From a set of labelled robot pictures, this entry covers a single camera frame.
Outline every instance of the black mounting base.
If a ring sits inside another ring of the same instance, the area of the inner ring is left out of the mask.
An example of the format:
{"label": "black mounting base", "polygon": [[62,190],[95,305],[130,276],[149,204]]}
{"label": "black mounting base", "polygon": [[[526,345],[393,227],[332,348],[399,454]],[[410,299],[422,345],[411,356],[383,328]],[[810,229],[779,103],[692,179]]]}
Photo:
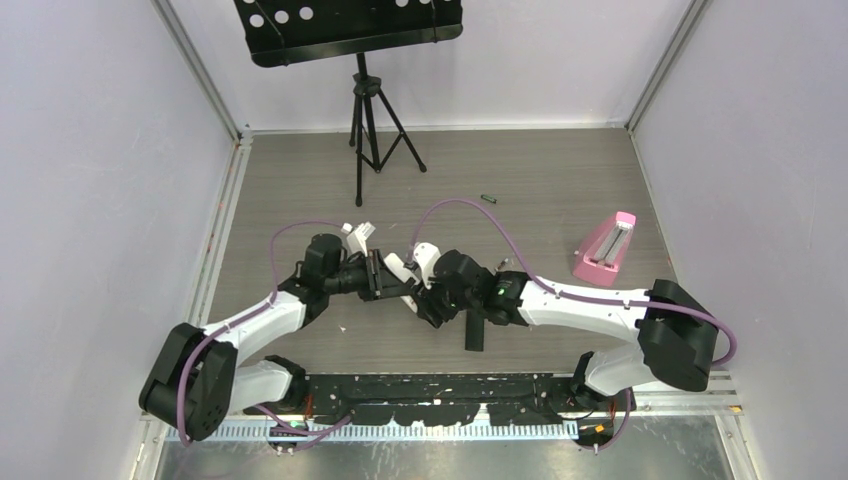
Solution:
{"label": "black mounting base", "polygon": [[[205,337],[203,330],[188,323],[171,330],[139,394],[142,410],[176,428],[180,374],[191,352]],[[231,343],[217,341],[198,357],[203,368],[193,367],[186,384],[185,429],[191,439],[203,440],[224,421],[237,358],[238,351]]]}
{"label": "black mounting base", "polygon": [[[353,87],[353,95],[355,99],[353,103],[353,120],[350,125],[350,141],[348,141],[348,145],[351,147],[356,146],[356,206],[361,207],[363,162],[368,164],[374,172],[380,173],[389,161],[389,157],[398,146],[398,143],[400,143],[401,139],[403,139],[403,141],[406,142],[406,146],[409,147],[409,151],[412,152],[412,156],[415,158],[415,161],[418,163],[418,169],[421,170],[421,172],[426,172],[427,166],[421,161],[418,151],[415,150],[415,146],[412,145],[409,135],[407,135],[406,130],[404,130],[403,125],[400,123],[400,119],[397,114],[395,114],[389,100],[386,98],[386,94],[383,93],[383,80],[380,77],[372,77],[368,75],[364,53],[356,54],[356,63],[359,67],[359,72],[353,76],[353,79],[356,82],[356,85]],[[389,147],[388,153],[386,153],[386,156],[383,158],[380,158],[380,149],[377,145],[377,130],[374,127],[374,109],[371,105],[371,99],[375,96],[380,97],[380,100],[383,102],[383,106],[386,107],[386,111],[389,112],[389,116],[392,117],[392,121],[398,130],[398,136],[395,138],[395,141],[392,142],[392,146]],[[365,110],[365,125],[363,125],[362,121],[363,109]],[[362,153],[363,136],[371,147],[371,158],[366,157]]]}
{"label": "black mounting base", "polygon": [[[571,377],[551,373],[312,374],[306,381],[312,414],[327,425],[346,415],[353,425],[386,425],[392,420],[404,426],[415,421],[427,426],[465,425],[483,403],[493,426],[553,425],[586,413],[574,401]],[[596,410],[605,411],[615,401],[623,411],[624,399],[619,393],[599,402]],[[275,413],[301,413],[273,403],[266,406]],[[245,413],[259,414],[252,408]]]}

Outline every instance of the metal plate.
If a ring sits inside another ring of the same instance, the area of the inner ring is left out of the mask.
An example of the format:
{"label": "metal plate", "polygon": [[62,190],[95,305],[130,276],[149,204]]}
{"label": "metal plate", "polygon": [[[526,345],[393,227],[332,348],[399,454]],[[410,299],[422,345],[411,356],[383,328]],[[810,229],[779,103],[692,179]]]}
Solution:
{"label": "metal plate", "polygon": [[733,478],[713,417],[636,417],[598,456],[568,440],[319,444],[274,455],[264,442],[166,442],[159,478],[240,480]]}
{"label": "metal plate", "polygon": [[276,67],[384,48],[452,40],[460,0],[234,0],[251,58]]}

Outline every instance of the aluminum frame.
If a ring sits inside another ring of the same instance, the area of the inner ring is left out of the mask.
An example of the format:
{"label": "aluminum frame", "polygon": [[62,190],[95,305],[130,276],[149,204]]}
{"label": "aluminum frame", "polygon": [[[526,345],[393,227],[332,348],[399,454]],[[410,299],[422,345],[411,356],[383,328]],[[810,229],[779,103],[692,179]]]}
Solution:
{"label": "aluminum frame", "polygon": [[633,109],[633,113],[630,114],[630,119],[624,125],[624,128],[626,128],[631,134],[636,131],[636,127],[639,126],[639,122],[645,115],[645,111],[654,100],[654,96],[660,86],[662,86],[663,80],[668,74],[668,71],[674,65],[674,61],[677,60],[680,52],[686,46],[687,40],[695,30],[695,27],[697,27],[704,11],[706,11],[707,7],[709,7],[711,3],[712,0],[692,0],[689,4],[689,7],[686,9],[686,13],[683,14],[683,18],[677,25],[674,35],[671,37],[668,47],[665,49],[665,53],[663,53],[663,56],[660,57],[660,61],[657,63],[654,73],[651,74],[651,78],[648,80],[645,90],[643,90],[642,95],[639,96],[639,101],[636,102],[636,108]]}
{"label": "aluminum frame", "polygon": [[[195,295],[187,314],[187,321],[193,325],[202,326],[208,321],[239,193],[250,160],[252,140],[252,132],[245,132],[242,141],[233,151],[223,180],[218,201],[219,208],[213,219],[210,233],[210,243],[197,274]],[[739,428],[744,421],[744,412],[739,406],[736,389],[728,372],[712,372],[707,390],[701,393],[682,392],[661,382],[641,385],[636,387],[634,392],[639,398],[640,405],[639,410],[631,413],[634,417],[715,416],[716,421],[720,422],[717,424],[720,425],[723,445],[728,459],[732,462],[734,475],[741,479],[757,478],[751,455],[747,450],[747,441],[744,440],[742,433],[743,429]],[[258,417],[230,416],[225,420],[225,422],[245,421],[267,425],[265,419]],[[138,453],[131,470],[127,472],[127,478],[130,480],[157,478],[157,468],[170,430],[172,430],[171,427],[164,422],[149,415],[142,415],[136,433],[138,447],[135,451]],[[245,441],[255,442],[256,439],[245,438]]]}
{"label": "aluminum frame", "polygon": [[209,71],[206,69],[206,66],[203,65],[203,61],[200,59],[200,54],[197,52],[197,49],[194,48],[194,44],[192,43],[191,38],[189,38],[188,32],[180,21],[176,10],[174,10],[174,6],[171,4],[171,1],[150,0],[150,3],[153,4],[156,12],[162,18],[162,23],[165,24],[165,27],[168,29],[168,33],[171,34],[171,38],[174,39],[174,44],[185,59],[186,65],[188,65],[189,70],[191,70],[191,73],[197,80],[200,89],[203,91],[206,99],[209,100],[209,103],[212,105],[212,109],[215,110],[215,114],[218,116],[218,119],[221,120],[221,123],[227,130],[230,138],[238,140],[241,135],[241,131],[238,126],[236,126],[236,122],[233,119],[232,114],[230,114],[230,111],[227,109],[227,105],[224,103],[221,93],[215,86],[215,82],[212,81],[212,76],[209,75]]}

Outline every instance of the black music stand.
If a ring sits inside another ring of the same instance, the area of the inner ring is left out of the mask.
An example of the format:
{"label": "black music stand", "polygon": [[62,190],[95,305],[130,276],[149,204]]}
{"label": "black music stand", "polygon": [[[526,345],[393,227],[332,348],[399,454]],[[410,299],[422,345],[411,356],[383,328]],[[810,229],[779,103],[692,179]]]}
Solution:
{"label": "black music stand", "polygon": [[[422,172],[424,162],[383,93],[382,80],[368,75],[365,52],[452,40],[462,33],[460,0],[234,0],[253,63],[277,67],[356,54],[350,146],[356,146],[356,206],[362,205],[362,163],[375,172],[403,139]],[[398,136],[380,158],[371,99],[379,96]],[[365,110],[365,124],[362,111]],[[363,133],[371,158],[362,153]]]}

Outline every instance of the black cylindrical object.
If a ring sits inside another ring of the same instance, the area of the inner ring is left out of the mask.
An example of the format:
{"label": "black cylindrical object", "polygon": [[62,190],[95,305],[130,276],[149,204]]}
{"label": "black cylindrical object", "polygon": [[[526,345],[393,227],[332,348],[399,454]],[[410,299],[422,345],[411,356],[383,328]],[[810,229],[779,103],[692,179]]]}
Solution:
{"label": "black cylindrical object", "polygon": [[486,319],[482,315],[468,310],[465,312],[465,349],[469,352],[483,351],[483,331]]}
{"label": "black cylindrical object", "polygon": [[368,80],[368,67],[365,66],[365,54],[356,54],[356,66],[359,68],[359,79]]}
{"label": "black cylindrical object", "polygon": [[368,272],[364,265],[358,268],[343,268],[337,276],[324,279],[323,291],[331,295],[353,293],[362,289],[368,289]]}

